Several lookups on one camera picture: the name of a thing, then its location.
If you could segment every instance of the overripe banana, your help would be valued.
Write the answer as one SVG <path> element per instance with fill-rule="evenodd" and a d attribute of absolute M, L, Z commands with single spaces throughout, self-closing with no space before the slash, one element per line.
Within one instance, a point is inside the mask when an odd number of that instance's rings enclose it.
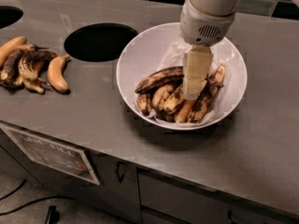
<path fill-rule="evenodd" d="M 196 100 L 192 110 L 188 115 L 188 122 L 199 123 L 204 118 L 210 105 L 212 104 L 215 96 L 217 95 L 220 88 L 223 86 L 223 80 L 225 76 L 225 68 L 220 65 L 207 80 L 207 84 Z"/>
<path fill-rule="evenodd" d="M 22 76 L 18 75 L 13 81 L 12 84 L 16 88 L 22 88 L 23 87 L 23 78 Z"/>
<path fill-rule="evenodd" d="M 67 60 L 70 58 L 69 54 L 55 57 L 48 67 L 48 80 L 50 85 L 60 93 L 69 93 L 69 86 L 64 79 L 63 71 Z"/>
<path fill-rule="evenodd" d="M 157 71 L 148 77 L 143 78 L 135 88 L 136 93 L 147 92 L 153 88 L 158 88 L 166 83 L 178 81 L 184 78 L 182 66 L 172 66 Z"/>
<path fill-rule="evenodd" d="M 30 91 L 36 91 L 40 94 L 43 94 L 45 92 L 45 90 L 40 86 L 41 82 L 39 80 L 30 81 L 30 80 L 24 79 L 23 83 L 24 83 L 25 87 Z"/>
<path fill-rule="evenodd" d="M 13 89 L 16 88 L 14 86 L 14 79 L 19 75 L 18 62 L 26 53 L 37 49 L 45 48 L 40 48 L 35 44 L 24 44 L 18 46 L 7 56 L 0 75 L 0 82 L 3 86 Z"/>
<path fill-rule="evenodd" d="M 144 115 L 148 116 L 152 110 L 151 94 L 150 93 L 139 93 L 137 97 L 137 106 L 139 111 Z"/>
<path fill-rule="evenodd" d="M 168 114 L 165 112 L 165 110 L 161 110 L 159 112 L 156 112 L 156 118 L 165 120 L 167 122 L 173 122 L 174 121 L 174 116 L 171 114 Z"/>
<path fill-rule="evenodd" d="M 187 101 L 179 108 L 179 111 L 174 115 L 174 120 L 176 123 L 185 123 L 187 121 L 187 117 L 192 110 L 196 101 Z"/>
<path fill-rule="evenodd" d="M 25 54 L 19 61 L 19 72 L 20 75 L 29 81 L 39 80 L 42 83 L 47 82 L 38 77 L 40 70 L 43 68 L 45 63 L 50 62 L 57 54 L 49 50 L 37 50 Z"/>
<path fill-rule="evenodd" d="M 158 88 L 152 97 L 152 107 L 155 111 L 161 111 L 164 109 L 164 103 L 168 97 L 174 92 L 177 87 L 177 83 L 168 83 Z"/>
<path fill-rule="evenodd" d="M 27 38 L 25 36 L 18 36 L 10 39 L 0 47 L 0 69 L 2 68 L 9 54 L 14 51 L 14 49 L 16 49 L 19 45 L 23 45 L 26 42 Z"/>
<path fill-rule="evenodd" d="M 184 102 L 183 84 L 178 86 L 176 90 L 168 97 L 164 103 L 164 110 L 168 114 L 174 114 Z"/>

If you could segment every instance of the cabinet handle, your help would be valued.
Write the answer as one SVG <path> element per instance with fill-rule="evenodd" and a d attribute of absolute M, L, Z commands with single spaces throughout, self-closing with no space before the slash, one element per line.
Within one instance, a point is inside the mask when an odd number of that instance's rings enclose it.
<path fill-rule="evenodd" d="M 115 166 L 115 173 L 116 173 L 116 176 L 119 179 L 120 183 L 122 182 L 122 180 L 124 178 L 124 175 L 120 175 L 120 173 L 119 173 L 119 169 L 122 164 L 124 165 L 125 163 L 123 161 L 118 161 Z"/>
<path fill-rule="evenodd" d="M 238 224 L 237 222 L 232 220 L 232 215 L 233 215 L 232 211 L 227 212 L 227 218 L 228 218 L 229 223 Z"/>

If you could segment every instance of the white bowl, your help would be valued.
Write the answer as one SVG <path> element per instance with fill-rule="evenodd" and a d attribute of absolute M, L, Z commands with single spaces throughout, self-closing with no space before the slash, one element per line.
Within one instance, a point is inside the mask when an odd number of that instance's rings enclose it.
<path fill-rule="evenodd" d="M 216 64 L 228 64 L 231 75 L 213 105 L 212 119 L 196 126 L 183 126 L 176 123 L 158 122 L 143 116 L 135 106 L 135 87 L 142 78 L 156 72 L 165 54 L 179 40 L 179 23 L 168 23 L 152 27 L 136 36 L 123 50 L 117 66 L 117 83 L 125 103 L 142 119 L 171 130 L 196 130 L 214 124 L 229 115 L 241 101 L 247 86 L 247 69 L 237 48 L 224 38 L 211 47 Z"/>

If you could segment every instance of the floor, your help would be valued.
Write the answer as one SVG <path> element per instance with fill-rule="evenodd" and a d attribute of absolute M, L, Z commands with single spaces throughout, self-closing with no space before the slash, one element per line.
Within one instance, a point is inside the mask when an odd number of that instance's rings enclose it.
<path fill-rule="evenodd" d="M 0 199 L 22 182 L 0 172 Z M 57 195 L 41 187 L 26 182 L 19 190 L 0 201 L 0 224 L 44 224 L 50 205 L 56 206 L 60 215 L 58 224 L 130 224 L 82 203 L 66 199 L 50 199 L 34 203 L 14 213 L 1 216 L 1 213 L 15 209 L 25 203 L 47 196 Z"/>

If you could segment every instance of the drawer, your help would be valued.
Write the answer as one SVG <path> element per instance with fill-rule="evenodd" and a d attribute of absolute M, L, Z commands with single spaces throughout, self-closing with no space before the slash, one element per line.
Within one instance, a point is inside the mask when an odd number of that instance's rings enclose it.
<path fill-rule="evenodd" d="M 141 211 L 142 224 L 189 224 L 188 222 L 144 208 Z"/>
<path fill-rule="evenodd" d="M 198 188 L 172 179 L 156 179 L 148 173 L 139 176 L 142 206 L 189 223 L 227 223 L 229 205 L 206 196 Z"/>
<path fill-rule="evenodd" d="M 248 209 L 231 206 L 231 223 L 235 224 L 292 224 L 292 223 L 299 223 L 299 221 L 290 220 L 284 218 L 282 216 L 278 217 L 279 219 L 283 219 L 284 221 L 276 220 L 273 218 L 268 217 L 267 215 L 262 215 L 250 211 Z"/>

